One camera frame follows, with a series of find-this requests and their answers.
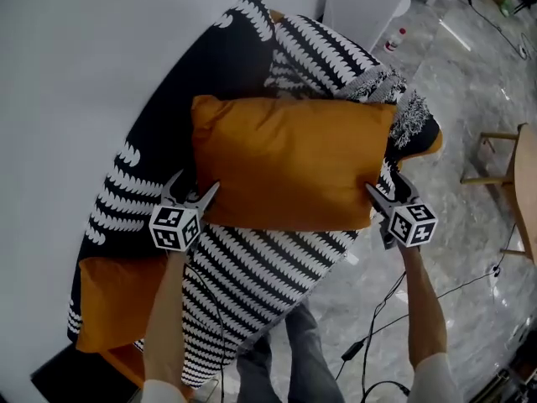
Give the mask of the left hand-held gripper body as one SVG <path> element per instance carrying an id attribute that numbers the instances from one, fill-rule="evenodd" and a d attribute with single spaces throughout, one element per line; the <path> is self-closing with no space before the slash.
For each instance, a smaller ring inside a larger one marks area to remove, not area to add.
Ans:
<path id="1" fill-rule="evenodd" d="M 154 244 L 160 249 L 187 251 L 201 234 L 199 207 L 157 205 L 149 220 Z"/>

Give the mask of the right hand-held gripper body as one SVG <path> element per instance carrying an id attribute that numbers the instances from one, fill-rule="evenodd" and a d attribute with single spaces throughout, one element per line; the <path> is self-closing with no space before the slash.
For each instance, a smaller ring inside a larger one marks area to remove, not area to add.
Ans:
<path id="1" fill-rule="evenodd" d="M 396 244 L 406 248 L 429 243 L 432 239 L 438 218 L 429 204 L 417 201 L 401 204 L 393 209 L 391 218 L 384 218 L 380 224 L 380 234 L 386 250 Z"/>

